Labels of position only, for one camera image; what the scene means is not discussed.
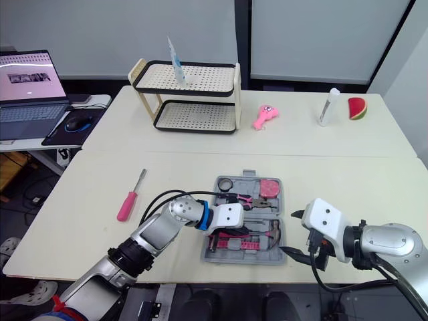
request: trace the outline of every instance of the computer mouse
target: computer mouse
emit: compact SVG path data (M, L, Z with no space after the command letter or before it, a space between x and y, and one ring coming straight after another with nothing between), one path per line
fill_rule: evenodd
M64 129L66 132L81 132L92 125L93 117L92 116L75 116L71 117Z

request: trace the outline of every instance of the desk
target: desk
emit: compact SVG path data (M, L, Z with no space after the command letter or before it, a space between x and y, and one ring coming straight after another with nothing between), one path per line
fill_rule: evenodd
M361 96L368 111L361 120L348 119L348 98ZM171 96L162 96L164 100ZM125 86L82 146L84 150L147 150L219 154L306 156L416 157L378 94L342 94L329 126L316 119L327 94L242 91L241 129L232 135L163 132L154 128L131 86ZM228 101L226 98L181 97ZM251 123L261 104L280 110L280 117L256 132Z
M74 108L81 108L85 106L95 105L95 104L103 104L108 106L111 102L110 95L92 95L90 100L86 104L73 104ZM64 116L57 123L62 122L62 120L68 115L69 112L66 112ZM43 138L32 138L32 139L18 139L13 141L12 144L0 144L0 152L16 152L16 151L28 151L32 156L34 156L37 160L39 160L42 164L47 166L53 172L58 175L61 175L64 169L59 166L55 161L53 161L50 157L46 156L41 150L47 149L59 149L59 148L77 148L80 145L42 145L45 137Z
M148 170L127 222L118 210ZM284 186L282 214L286 244L306 249L308 231L290 214L321 197L358 225L403 223L428 243L428 171L417 158L266 156L178 152L80 151L41 208L19 247L3 269L10 276L74 280L109 247L117 247L138 226L145 207L168 189L211 191L217 176L277 177ZM309 266L287 259L281 266L202 262L202 234L184 227L177 239L144 272L140 282L315 282ZM325 282L363 282L381 278L351 264L330 259Z

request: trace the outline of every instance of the pink screwdriver handle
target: pink screwdriver handle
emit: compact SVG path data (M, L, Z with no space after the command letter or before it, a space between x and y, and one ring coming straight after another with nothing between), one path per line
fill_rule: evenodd
M131 213L132 206L134 206L134 202L137 194L135 192L129 192L128 197L124 200L122 207L120 208L119 214L117 216L118 221L126 221Z

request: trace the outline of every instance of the shoe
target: shoe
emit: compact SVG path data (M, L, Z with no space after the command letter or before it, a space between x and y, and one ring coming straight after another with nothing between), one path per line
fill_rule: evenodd
M24 306L38 306L49 301L56 293L56 282L39 281L30 293L16 296L10 300L1 300L0 304L23 304Z
M3 269L3 266L5 266L20 241L21 239L18 237L10 237L0 245L0 270Z

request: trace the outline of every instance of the screwdriver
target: screwdriver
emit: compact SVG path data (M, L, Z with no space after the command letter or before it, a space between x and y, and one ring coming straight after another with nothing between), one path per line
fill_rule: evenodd
M134 190L132 192L129 192L127 198L125 198L125 200L122 204L122 207L119 210L119 214L117 216L118 221L123 222L123 221L126 221L128 219L129 214L131 213L132 206L134 206L134 203L135 203L135 199L137 196L136 191L138 190L138 188L141 184L141 181L144 178L146 172L147 172L146 169L142 170L140 177L138 178L138 182L136 182Z

